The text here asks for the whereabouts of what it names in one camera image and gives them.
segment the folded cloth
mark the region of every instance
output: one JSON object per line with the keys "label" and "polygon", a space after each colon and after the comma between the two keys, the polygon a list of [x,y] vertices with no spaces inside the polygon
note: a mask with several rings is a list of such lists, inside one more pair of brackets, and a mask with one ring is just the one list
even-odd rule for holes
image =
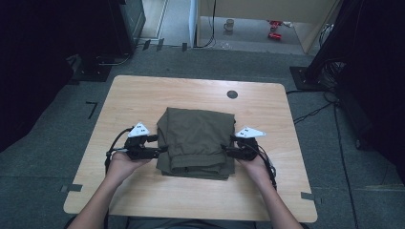
{"label": "folded cloth", "polygon": [[158,121],[158,145],[168,151],[157,168],[168,176],[227,179],[235,173],[234,159],[221,144],[231,144],[234,123],[234,114],[167,108]]}

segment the black tape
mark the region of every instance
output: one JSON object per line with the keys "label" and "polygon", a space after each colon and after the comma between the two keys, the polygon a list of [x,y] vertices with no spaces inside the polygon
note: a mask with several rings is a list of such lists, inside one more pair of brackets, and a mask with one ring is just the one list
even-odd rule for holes
{"label": "black tape", "polygon": [[315,204],[322,204],[322,199],[316,198],[314,194],[301,192],[301,198],[306,200],[312,200],[315,202]]}
{"label": "black tape", "polygon": [[156,51],[161,51],[161,48],[163,47],[163,42],[164,42],[164,38],[159,40],[159,44],[158,44]]}
{"label": "black tape", "polygon": [[149,40],[147,40],[147,41],[145,42],[145,44],[143,44],[143,51],[149,49],[149,45],[150,45],[150,44],[151,44],[151,40],[149,39]]}
{"label": "black tape", "polygon": [[61,193],[81,192],[82,188],[83,188],[83,185],[81,185],[81,184],[62,185],[62,187],[60,187],[59,192],[61,192]]}
{"label": "black tape", "polygon": [[90,119],[90,118],[92,118],[93,114],[95,113],[95,110],[97,108],[98,103],[97,102],[88,102],[88,101],[86,101],[86,104],[93,104],[94,105],[93,109],[92,109],[92,112],[90,113],[89,117],[87,118],[87,119]]}
{"label": "black tape", "polygon": [[187,43],[182,43],[182,51],[183,52],[187,51]]}

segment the human hand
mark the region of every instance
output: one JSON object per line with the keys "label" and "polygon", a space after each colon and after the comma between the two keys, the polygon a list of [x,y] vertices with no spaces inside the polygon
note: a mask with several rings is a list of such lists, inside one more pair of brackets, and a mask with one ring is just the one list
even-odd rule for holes
{"label": "human hand", "polygon": [[256,184],[258,184],[262,180],[270,180],[266,165],[260,156],[256,156],[253,160],[250,161],[241,159],[237,160],[245,167],[247,174]]}
{"label": "human hand", "polygon": [[151,161],[151,159],[131,160],[126,154],[115,152],[105,180],[119,186],[128,176],[133,174],[137,168],[149,161]]}

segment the black cable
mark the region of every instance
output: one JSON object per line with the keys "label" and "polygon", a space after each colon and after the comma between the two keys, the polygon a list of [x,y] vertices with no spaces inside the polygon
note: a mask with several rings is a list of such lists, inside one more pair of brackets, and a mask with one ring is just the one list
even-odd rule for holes
{"label": "black cable", "polygon": [[297,123],[299,123],[299,122],[301,122],[301,121],[304,121],[304,120],[305,120],[307,117],[309,117],[309,116],[314,116],[314,115],[318,114],[321,110],[323,110],[323,109],[329,107],[331,104],[334,104],[334,103],[333,103],[333,102],[330,102],[330,103],[328,103],[327,105],[325,105],[325,106],[323,106],[323,107],[321,107],[321,108],[319,108],[319,109],[316,109],[316,110],[314,110],[313,112],[311,112],[311,113],[309,113],[309,114],[306,114],[306,115],[303,115],[303,116],[300,116],[300,117],[295,118],[295,119],[294,119],[294,125],[296,125]]}
{"label": "black cable", "polygon": [[[214,17],[215,17],[215,8],[216,8],[216,6],[214,6],[214,11],[213,11],[213,15],[214,15]],[[208,19],[208,24],[209,24],[209,27],[211,28],[211,30],[212,30],[212,35],[211,35],[211,38],[209,39],[209,41],[208,41],[208,43],[205,45],[205,47],[208,47],[208,45],[210,45],[211,43],[212,43],[212,41],[214,41],[214,44],[211,46],[211,47],[208,47],[208,48],[212,48],[212,47],[214,47],[216,44],[217,44],[217,40],[215,39],[215,31],[214,31],[214,28],[215,28],[215,25],[214,25],[214,22],[215,22],[215,18],[212,18],[212,25],[211,25],[211,20],[209,20]]]}
{"label": "black cable", "polygon": [[108,152],[112,153],[114,151],[114,146],[116,145],[117,141],[119,140],[119,138],[125,134],[126,132],[131,132],[134,129],[134,127],[131,128],[127,128],[125,130],[123,130],[121,133],[119,133],[119,135],[116,137],[116,139],[114,140],[113,144],[110,147],[110,150]]}
{"label": "black cable", "polygon": [[340,134],[340,128],[339,128],[339,123],[337,121],[337,104],[334,105],[333,113],[334,113],[334,121],[336,124],[336,130],[337,130],[337,138],[339,140],[339,150],[340,150],[340,157],[343,165],[343,170],[345,172],[345,179],[348,184],[348,190],[349,190],[349,197],[351,199],[351,205],[352,205],[352,212],[353,212],[353,217],[354,217],[354,225],[355,228],[358,229],[358,222],[357,222],[357,214],[355,212],[355,207],[354,207],[354,200],[353,200],[353,195],[352,195],[352,186],[349,181],[349,175],[348,175],[348,170],[346,168],[346,162],[345,162],[345,156],[343,154],[343,147],[342,147],[342,136]]}
{"label": "black cable", "polygon": [[294,93],[316,93],[314,91],[304,91],[304,90],[295,90],[295,91],[288,91],[286,94],[294,94]]}
{"label": "black cable", "polygon": [[243,142],[240,142],[240,141],[238,141],[238,143],[243,144],[244,146],[246,146],[247,148],[249,148],[250,150],[255,152],[262,159],[262,161],[266,165],[267,173],[270,176],[271,184],[273,185],[274,189],[277,190],[277,182],[276,182],[276,179],[275,179],[275,177],[276,177],[276,172],[275,172],[276,169],[274,168],[274,166],[272,166],[270,164],[270,158],[268,158],[268,155],[267,155],[266,151],[263,149],[263,147],[261,147],[260,145],[255,145],[257,147],[260,147],[260,149],[262,149],[262,152],[260,152],[260,151],[257,151],[255,148],[253,148],[253,146],[250,146],[250,145],[248,145],[246,143],[243,143]]}

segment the wooden table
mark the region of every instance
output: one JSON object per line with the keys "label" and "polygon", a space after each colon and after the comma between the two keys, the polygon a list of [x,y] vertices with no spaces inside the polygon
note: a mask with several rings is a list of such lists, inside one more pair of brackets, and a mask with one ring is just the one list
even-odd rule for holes
{"label": "wooden table", "polygon": [[[227,97],[228,91],[238,97]],[[105,152],[124,129],[142,122],[157,132],[157,122],[167,107],[201,109],[235,114],[237,131],[244,126],[261,130],[257,137],[277,169],[278,193],[292,214],[314,222],[317,213],[307,172],[292,122],[286,92],[280,84],[219,80],[117,76],[108,93],[89,145],[75,176],[81,192],[70,192],[64,209],[76,214],[104,178]],[[123,146],[124,135],[116,146]],[[156,143],[146,146],[156,147]],[[258,190],[244,168],[227,181],[164,177],[156,161],[136,170],[117,190],[110,213],[187,219],[269,220]]]}

